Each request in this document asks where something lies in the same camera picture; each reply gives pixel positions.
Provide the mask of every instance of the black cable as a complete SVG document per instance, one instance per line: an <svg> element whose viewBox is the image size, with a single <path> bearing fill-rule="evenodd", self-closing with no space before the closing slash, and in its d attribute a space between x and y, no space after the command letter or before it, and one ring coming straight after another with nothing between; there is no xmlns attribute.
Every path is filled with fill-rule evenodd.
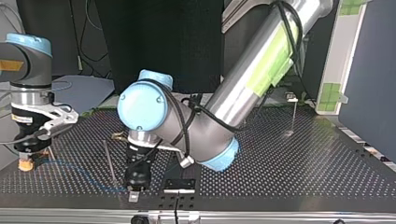
<svg viewBox="0 0 396 224"><path fill-rule="evenodd" d="M91 75L93 75L93 72L96 72L100 77L103 77L101 73L96 71L93 68L93 66L89 62L84 60L81 56L84 56L85 58L87 58L88 60L90 60L92 62L100 62L107 56L107 53L104 54L103 56L101 56L99 59L95 60L95 59L91 58L88 54L86 54L84 52L83 47L82 47L82 41L83 41L83 37L85 35L85 30L87 28L87 17L85 17L85 21L84 21L84 25L83 25L83 28L82 28L81 37L80 37L80 40L78 41L78 32L77 32L77 26L76 26L76 20L75 20L75 16L74 16L74 8L73 8L72 0L69 0L69 5L70 5L70 15L72 17L72 22L73 22L74 35L75 35L75 39L76 39L76 43L77 43L78 57L80 58L80 61L82 63L87 64L91 68L91 70L92 70Z"/></svg>
<svg viewBox="0 0 396 224"><path fill-rule="evenodd" d="M68 105L68 104L59 104L59 105L55 105L53 102L52 103L50 103L51 105L53 105L53 106L56 106L56 107L60 107L60 108L65 108L65 107L67 107L67 113L70 113L70 112L72 112L72 110L73 110L73 107L71 106L71 105Z"/></svg>
<svg viewBox="0 0 396 224"><path fill-rule="evenodd" d="M90 5L91 5L91 1L90 3L87 5L87 8L90 9ZM88 60L98 63L100 61L102 61L107 55L108 52L105 53L104 55L102 55L101 57L99 57L98 59L93 59L90 56L88 56L85 52L84 52L84 48L83 48L83 40L84 40L84 35L85 35L85 30L87 29L87 21L88 21L88 15L85 16L85 20L84 20L84 24L82 26L82 33L81 33L81 37L79 38L79 48L81 50L81 54L86 57Z"/></svg>
<svg viewBox="0 0 396 224"><path fill-rule="evenodd" d="M154 153L155 151L158 150L158 146L163 142L163 140L161 139L145 156L143 156L142 158L140 158L139 160L135 161L134 164L132 164L131 166L128 167L132 168L135 167L137 164L139 164L142 161L145 161L152 153Z"/></svg>
<svg viewBox="0 0 396 224"><path fill-rule="evenodd" d="M16 155L16 156L20 156L20 154L19 154L18 152L12 150L9 146L4 145L4 147L5 147L6 149L8 149L8 151L11 152L12 154L14 154L14 155Z"/></svg>
<svg viewBox="0 0 396 224"><path fill-rule="evenodd" d="M175 223L176 223L176 224L178 224L177 207L178 207L178 195L177 195L176 204L175 204L175 210L174 210L174 214L175 214Z"/></svg>
<svg viewBox="0 0 396 224"><path fill-rule="evenodd" d="M47 130L41 129L41 130L38 130L38 131L36 131L36 132L34 132L32 134L26 135L23 138L20 138L20 139L14 140L14 141L0 142L0 145L12 145L12 144L21 143L21 142L27 141L27 140L32 139L32 138L37 138L38 136L46 134L47 132L48 132Z"/></svg>
<svg viewBox="0 0 396 224"><path fill-rule="evenodd" d="M258 117L258 115L260 114L260 112L262 111L262 108L264 107L265 102L268 100L269 96L271 95L271 93L273 92L274 88L270 88L268 89L267 93L265 93L265 96L262 98L262 102L259 105L259 111L256 113L255 117L253 118L253 121L256 120L256 118ZM213 119L216 123L218 123L219 125L221 125L223 128L227 129L228 131L232 132L232 133L237 133L237 132L242 132L244 130L246 130L250 124L246 125L245 127L242 128L235 128L227 123L225 123L222 119L218 119L218 117L216 117L216 115L214 115L212 112L210 112L208 109L206 109L204 106L202 105L198 105L196 104L194 101L192 101L190 98L183 98L181 100L182 102L185 101L189 101L190 103L192 103L193 105L195 105L195 108L198 108L199 110L201 110L202 112L204 112L205 114L207 114L211 119Z"/></svg>
<svg viewBox="0 0 396 224"><path fill-rule="evenodd" d="M89 12L90 5L91 5L91 0L85 0L85 16L87 17L87 19L88 19L88 21L90 22L91 26L93 26L93 27L96 28L97 30L102 31L103 29L102 29L101 27L95 25L95 24L93 23L93 21L91 21L90 12Z"/></svg>
<svg viewBox="0 0 396 224"><path fill-rule="evenodd" d="M285 28L286 28L286 31L288 34L288 40L289 40L289 42L291 44L291 48L293 50L291 59L293 60L294 68L297 73L297 77L300 79L300 82L301 82L307 96L310 98L310 100L316 107L317 105L314 102L314 98L311 97L311 95L309 94L309 92L303 82L302 63L301 63L301 57L300 57L300 51L299 51L301 48L301 45L303 43L303 25L301 23L300 16L298 15L298 12L294 9L294 7L292 5L290 5L287 2L284 2L283 0L277 0L276 2L274 2L274 4L278 7L282 21L285 24ZM288 10L288 12L293 17L294 22L297 25L297 28L298 28L297 43L295 43L295 41L294 41L293 32L290 28L290 23L289 23L288 17L286 16L285 9Z"/></svg>
<svg viewBox="0 0 396 224"><path fill-rule="evenodd" d="M184 156L186 158L189 157L190 156L190 136L189 136L189 131L188 131L188 127L187 127L187 124L186 124L186 120L184 119L183 112L181 111L181 108L180 108L180 105L177 102L177 99L172 94L172 92L170 92L168 90L168 88L165 87L161 82L158 82L158 81L152 80L152 79L148 79L148 78L144 78L144 79L141 79L139 81L147 81L147 82L154 83L155 85L160 87L160 89L165 93L166 98L168 98L172 102L172 104L173 104L173 106L174 106L174 108L175 108L175 110L177 112L177 117L179 119L182 131L183 131L183 134L184 134L184 141L185 141L185 145L186 145L185 146L186 147L186 153L184 154Z"/></svg>

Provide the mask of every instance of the metal rod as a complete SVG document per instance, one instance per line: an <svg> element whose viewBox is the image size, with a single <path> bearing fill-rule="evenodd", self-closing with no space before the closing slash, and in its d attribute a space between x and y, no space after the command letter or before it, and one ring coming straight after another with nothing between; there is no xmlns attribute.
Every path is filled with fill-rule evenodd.
<svg viewBox="0 0 396 224"><path fill-rule="evenodd" d="M107 140L103 140L103 147L105 148L107 161L108 161L108 166L110 167L111 176L113 177L114 183L116 183L117 182L117 178L116 178L116 175L114 173L113 162L111 161L111 158L110 158L110 151L108 150Z"/></svg>

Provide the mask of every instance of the metal frame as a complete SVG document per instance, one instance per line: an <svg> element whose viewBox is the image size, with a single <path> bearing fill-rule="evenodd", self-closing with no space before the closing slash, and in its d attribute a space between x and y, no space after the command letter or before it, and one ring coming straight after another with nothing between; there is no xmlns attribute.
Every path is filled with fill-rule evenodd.
<svg viewBox="0 0 396 224"><path fill-rule="evenodd" d="M133 216L148 217L150 223L174 223L174 211L0 209L0 223L130 223ZM376 213L242 213L177 212L180 223L396 223L394 214Z"/></svg>

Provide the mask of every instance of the black curtain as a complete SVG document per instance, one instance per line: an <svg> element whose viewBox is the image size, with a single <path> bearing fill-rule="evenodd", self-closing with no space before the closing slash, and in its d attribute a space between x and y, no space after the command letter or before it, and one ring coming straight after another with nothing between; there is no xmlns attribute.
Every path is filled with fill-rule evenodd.
<svg viewBox="0 0 396 224"><path fill-rule="evenodd" d="M169 74L174 89L213 92L223 67L223 0L96 0L116 91L142 69Z"/></svg>

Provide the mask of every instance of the white wall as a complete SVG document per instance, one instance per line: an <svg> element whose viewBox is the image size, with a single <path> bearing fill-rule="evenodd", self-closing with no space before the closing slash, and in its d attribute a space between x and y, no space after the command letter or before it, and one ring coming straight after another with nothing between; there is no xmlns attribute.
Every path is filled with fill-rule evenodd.
<svg viewBox="0 0 396 224"><path fill-rule="evenodd" d="M8 3L18 11L15 0L0 0L0 2ZM12 12L7 9L4 9L4 11L8 14L8 17L11 19L14 25L17 28L20 28L19 23ZM4 41L6 39L7 33L15 33L15 30L12 25L9 24L9 21L3 12L0 11L0 41ZM8 83L0 83L0 89L3 90L8 88ZM12 140L18 133L18 126L14 121L11 120L9 115L10 113L9 96L5 96L4 93L0 93L0 142ZM17 157L10 153L4 146L0 146L0 170L16 159Z"/></svg>
<svg viewBox="0 0 396 224"><path fill-rule="evenodd" d="M18 11L17 3L15 0L0 0L0 2L7 3L9 6L14 8L14 10ZM2 9L8 15L14 26L16 26L17 29L21 30L20 24L18 23L18 20L17 18L15 18L14 14L8 9L5 9L3 7ZM16 31L7 20L4 13L0 10L0 41L4 41L6 39L7 33L16 33Z"/></svg>

